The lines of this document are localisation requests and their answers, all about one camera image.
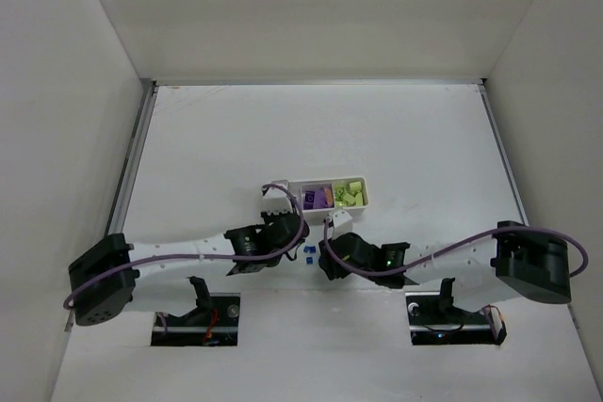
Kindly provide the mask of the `purple butterfly lego assembly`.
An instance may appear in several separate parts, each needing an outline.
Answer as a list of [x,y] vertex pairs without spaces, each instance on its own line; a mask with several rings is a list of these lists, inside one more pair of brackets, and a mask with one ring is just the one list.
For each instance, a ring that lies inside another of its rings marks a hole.
[[317,210],[327,207],[327,197],[322,186],[305,188],[303,191],[303,209]]

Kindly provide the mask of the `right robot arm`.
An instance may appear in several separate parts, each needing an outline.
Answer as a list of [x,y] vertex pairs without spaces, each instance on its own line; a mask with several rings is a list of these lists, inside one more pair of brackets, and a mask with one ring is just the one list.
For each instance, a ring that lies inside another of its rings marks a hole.
[[392,290],[437,281],[446,308],[470,313],[518,297],[571,300],[567,238],[514,221],[445,246],[377,246],[329,221],[319,248],[319,266],[331,281],[355,275]]

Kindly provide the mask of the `lime green lego brick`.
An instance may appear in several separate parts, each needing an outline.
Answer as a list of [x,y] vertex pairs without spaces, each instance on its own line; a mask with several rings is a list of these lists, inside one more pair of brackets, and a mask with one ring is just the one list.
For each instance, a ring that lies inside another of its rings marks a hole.
[[364,206],[365,205],[365,197],[364,197],[364,185],[360,180],[351,181],[347,183],[346,189],[355,196],[356,202],[355,207]]
[[350,207],[356,202],[355,196],[352,195],[343,185],[334,187],[334,206],[335,207]]

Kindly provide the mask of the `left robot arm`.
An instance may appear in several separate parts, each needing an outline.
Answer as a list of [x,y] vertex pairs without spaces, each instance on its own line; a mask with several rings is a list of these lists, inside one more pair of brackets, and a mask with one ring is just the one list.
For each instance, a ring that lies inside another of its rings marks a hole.
[[207,311],[209,278],[251,275],[282,258],[292,260],[309,233],[295,213],[186,242],[129,243],[123,233],[113,233],[69,265],[71,293],[64,306],[80,327],[128,311],[176,317]]

